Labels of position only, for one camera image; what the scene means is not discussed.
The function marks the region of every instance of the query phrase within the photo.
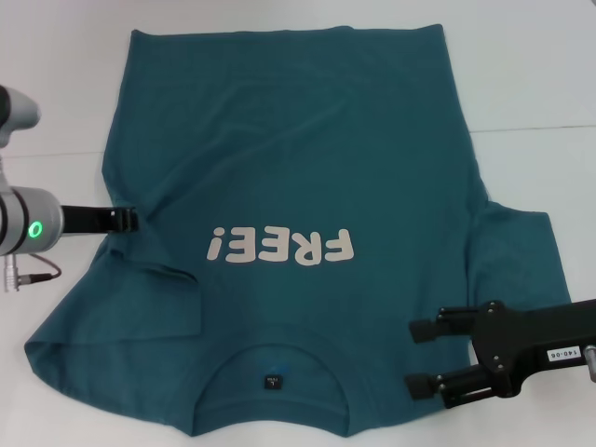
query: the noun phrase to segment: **label sticker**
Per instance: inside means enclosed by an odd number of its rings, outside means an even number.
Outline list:
[[[547,351],[549,361],[560,361],[568,359],[581,358],[581,350],[579,346],[563,347],[561,349],[551,349]]]

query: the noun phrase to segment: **gray robot arm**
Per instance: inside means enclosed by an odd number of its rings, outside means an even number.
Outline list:
[[[33,128],[40,116],[33,100],[0,86],[0,148],[7,146],[13,131]],[[48,191],[11,186],[0,157],[0,256],[5,256],[5,290],[17,291],[19,285],[51,278],[20,277],[17,254],[47,251],[63,234],[130,232],[137,227],[133,209],[63,207]]]

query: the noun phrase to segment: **t-shirt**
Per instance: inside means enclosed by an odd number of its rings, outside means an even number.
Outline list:
[[[488,200],[439,25],[135,31],[103,178],[140,229],[26,353],[65,395],[189,435],[436,412],[403,378],[468,366],[467,339],[415,345],[411,320],[569,301],[549,217]]]

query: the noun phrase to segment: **neckline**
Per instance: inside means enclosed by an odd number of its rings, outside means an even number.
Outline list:
[[[237,332],[234,335],[225,337],[219,343],[215,343],[207,355],[201,356],[200,359],[193,362],[188,374],[172,396],[168,412],[168,418],[171,419],[170,423],[188,434],[198,435],[234,423],[247,422],[246,420],[235,421],[235,412],[230,409],[228,417],[221,413],[217,415],[203,414],[202,417],[207,420],[201,423],[201,426],[210,429],[195,430],[195,409],[196,403],[201,399],[210,380],[224,364],[238,353],[259,345],[286,345],[301,349],[317,359],[333,374],[342,388],[347,402],[347,424],[345,421],[340,423],[337,417],[329,415],[329,417],[324,418],[326,420],[318,420],[316,427],[340,436],[351,436],[362,430],[380,426],[379,417],[366,381],[353,362],[322,335],[305,328],[290,325],[269,326]],[[270,410],[276,407],[277,403],[272,400],[268,405]],[[282,407],[279,404],[280,414],[291,414],[286,410],[288,401],[283,405],[284,411],[281,411]],[[295,405],[296,408],[303,407],[299,402],[296,402]],[[255,402],[255,411],[258,411],[263,417],[266,418],[268,413],[272,413],[271,411],[263,412],[260,410],[261,408],[257,407],[257,402]],[[317,408],[316,412],[322,413],[320,408]],[[299,412],[296,412],[295,420],[292,420],[294,418],[291,416],[277,419],[274,413],[272,413],[271,418],[314,426],[308,423],[307,420],[303,421],[304,418],[300,417]]]

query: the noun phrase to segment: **green indicator ring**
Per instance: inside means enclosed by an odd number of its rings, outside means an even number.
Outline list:
[[[44,226],[39,221],[35,221],[31,225],[29,225],[29,237],[32,239],[40,237],[43,231]]]

